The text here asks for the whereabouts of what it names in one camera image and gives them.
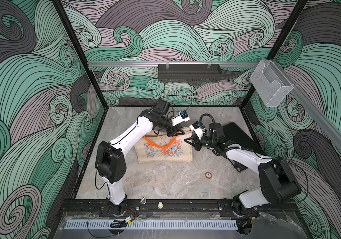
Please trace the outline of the beige floral canvas tote bag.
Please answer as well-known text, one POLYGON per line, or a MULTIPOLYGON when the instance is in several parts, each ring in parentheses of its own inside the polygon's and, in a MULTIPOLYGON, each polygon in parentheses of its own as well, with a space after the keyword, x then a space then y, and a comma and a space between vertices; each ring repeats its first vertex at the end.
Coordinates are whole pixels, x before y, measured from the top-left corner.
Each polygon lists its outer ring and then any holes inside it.
POLYGON ((165 132, 146 134, 135 144, 138 163, 172 161, 192 162, 192 146, 184 140, 192 136, 191 129, 184 127, 185 134, 169 137, 165 132))

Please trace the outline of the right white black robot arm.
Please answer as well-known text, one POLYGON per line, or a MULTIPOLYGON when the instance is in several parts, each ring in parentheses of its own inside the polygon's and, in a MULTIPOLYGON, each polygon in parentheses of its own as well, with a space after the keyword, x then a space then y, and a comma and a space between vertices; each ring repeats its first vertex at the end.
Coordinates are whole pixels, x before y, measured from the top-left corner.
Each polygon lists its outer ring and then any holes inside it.
POLYGON ((301 193, 301 186, 288 162, 281 157, 267 156, 235 123, 221 125, 216 122, 205 127, 196 121, 189 128, 192 136, 185 142, 196 151, 206 147, 214 155, 231 161, 237 171, 250 169, 258 175, 258 188, 234 196, 231 208, 236 216, 254 211, 257 206, 286 203, 301 193))

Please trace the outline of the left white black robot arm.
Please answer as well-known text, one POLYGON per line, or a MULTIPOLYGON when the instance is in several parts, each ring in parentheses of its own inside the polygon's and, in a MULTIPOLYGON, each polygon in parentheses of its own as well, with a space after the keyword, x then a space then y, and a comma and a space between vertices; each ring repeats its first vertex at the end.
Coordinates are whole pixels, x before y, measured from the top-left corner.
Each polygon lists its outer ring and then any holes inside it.
POLYGON ((154 106, 143 110, 120 136, 110 142, 102 141, 98 145, 95 168, 107 185, 109 208, 113 214, 122 215, 127 208, 122 178, 127 170, 125 156, 135 144, 155 128, 165 130, 168 137, 185 134, 180 124, 190 120, 186 110, 174 117, 168 117, 170 107, 170 103, 158 100, 154 106))

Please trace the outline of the black ribbed case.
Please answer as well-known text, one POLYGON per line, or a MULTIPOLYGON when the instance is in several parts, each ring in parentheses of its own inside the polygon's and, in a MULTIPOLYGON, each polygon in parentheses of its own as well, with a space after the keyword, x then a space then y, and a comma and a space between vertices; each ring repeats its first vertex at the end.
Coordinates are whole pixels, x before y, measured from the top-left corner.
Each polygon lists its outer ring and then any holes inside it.
POLYGON ((253 141, 236 123, 231 122, 223 126, 224 137, 219 146, 223 149, 223 157, 233 163, 234 168, 242 172, 250 169, 256 174, 262 163, 271 160, 260 145, 253 141))

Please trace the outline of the clear round knob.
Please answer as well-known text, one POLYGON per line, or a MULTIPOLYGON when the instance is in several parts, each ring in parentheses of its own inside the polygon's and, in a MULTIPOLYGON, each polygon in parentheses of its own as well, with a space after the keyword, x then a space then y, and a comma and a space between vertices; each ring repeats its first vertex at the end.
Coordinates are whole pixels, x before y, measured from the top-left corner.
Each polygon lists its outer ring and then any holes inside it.
POLYGON ((141 198, 141 200, 140 200, 140 203, 142 204, 142 205, 144 205, 144 204, 146 204, 146 198, 145 197, 142 197, 141 198))

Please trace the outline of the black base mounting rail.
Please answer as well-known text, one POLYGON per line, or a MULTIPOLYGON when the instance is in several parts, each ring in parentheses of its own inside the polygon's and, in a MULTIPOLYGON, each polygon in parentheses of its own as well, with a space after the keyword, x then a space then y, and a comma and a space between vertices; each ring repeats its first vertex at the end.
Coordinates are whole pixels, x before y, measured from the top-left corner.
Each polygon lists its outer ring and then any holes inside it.
POLYGON ((67 199, 59 211, 74 213, 96 213, 102 216, 119 217, 120 215, 147 216, 154 213, 212 213, 220 217, 249 218, 257 213, 267 212, 298 212, 294 204, 254 206, 239 212, 234 208, 232 199, 147 199, 142 205, 139 199, 128 199, 123 203, 123 211, 118 212, 106 199, 67 199), (158 203, 163 203, 163 208, 158 208, 158 203))

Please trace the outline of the clear acrylic wall holder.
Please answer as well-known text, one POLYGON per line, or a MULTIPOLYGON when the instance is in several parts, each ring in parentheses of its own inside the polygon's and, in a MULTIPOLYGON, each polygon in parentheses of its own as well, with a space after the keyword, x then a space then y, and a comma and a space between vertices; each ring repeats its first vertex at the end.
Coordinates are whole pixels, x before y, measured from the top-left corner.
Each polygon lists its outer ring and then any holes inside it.
POLYGON ((278 107, 294 88, 282 66, 273 60, 261 60, 250 81, 268 108, 278 107))

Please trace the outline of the aluminium right wall rail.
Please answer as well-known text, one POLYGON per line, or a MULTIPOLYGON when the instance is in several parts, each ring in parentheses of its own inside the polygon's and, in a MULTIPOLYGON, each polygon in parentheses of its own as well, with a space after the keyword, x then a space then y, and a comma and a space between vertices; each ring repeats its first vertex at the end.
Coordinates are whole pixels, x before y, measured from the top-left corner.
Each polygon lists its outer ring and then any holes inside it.
POLYGON ((277 66, 277 72, 282 74, 286 78, 286 82, 293 86, 291 93, 341 154, 341 132, 327 118, 327 104, 315 81, 308 73, 300 71, 297 67, 288 68, 285 71, 279 63, 276 61, 273 63, 277 66))

